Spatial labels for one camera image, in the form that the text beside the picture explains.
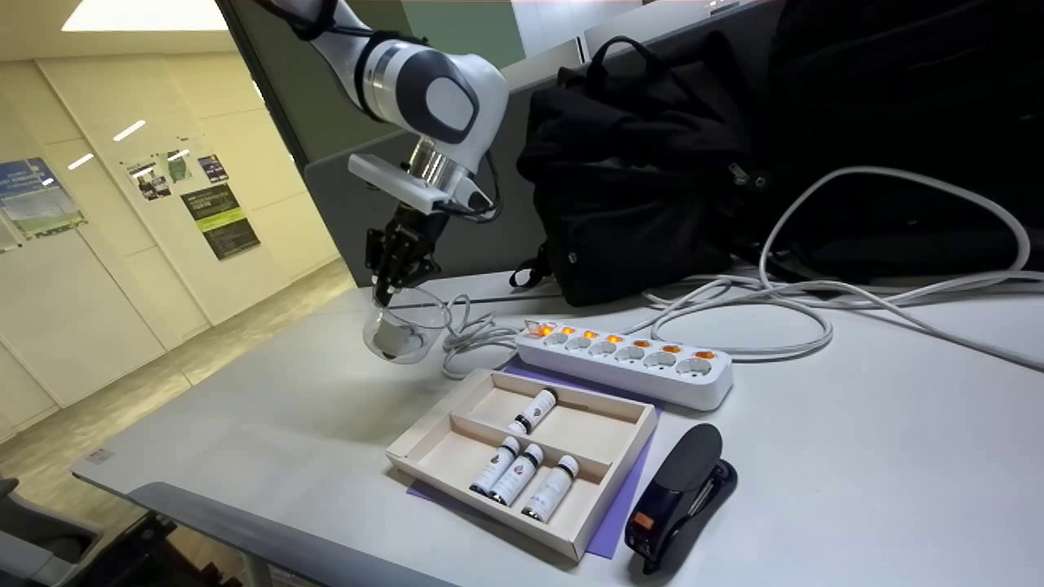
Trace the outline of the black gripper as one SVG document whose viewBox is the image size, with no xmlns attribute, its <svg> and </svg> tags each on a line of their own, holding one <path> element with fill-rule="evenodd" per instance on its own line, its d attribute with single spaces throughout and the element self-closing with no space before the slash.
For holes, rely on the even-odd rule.
<svg viewBox="0 0 1044 587">
<path fill-rule="evenodd" d="M 442 270 L 433 251 L 443 229 L 443 214 L 421 214 L 417 210 L 398 206 L 384 229 L 366 233 L 366 269 L 379 308 L 390 308 L 391 292 L 421 283 Z"/>
</svg>

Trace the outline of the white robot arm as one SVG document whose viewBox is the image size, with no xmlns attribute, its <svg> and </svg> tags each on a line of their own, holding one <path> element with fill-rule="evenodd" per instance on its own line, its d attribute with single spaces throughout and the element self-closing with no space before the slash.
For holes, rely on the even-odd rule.
<svg viewBox="0 0 1044 587">
<path fill-rule="evenodd" d="M 438 270 L 433 249 L 449 218 L 491 223 L 495 199 L 479 185 L 506 107 L 506 74 L 478 51 L 442 51 L 423 41 L 373 31 L 349 0 L 257 0 L 310 43 L 373 121 L 416 138 L 405 162 L 349 158 L 349 174 L 398 201 L 366 239 L 373 296 L 390 308 Z"/>
</svg>

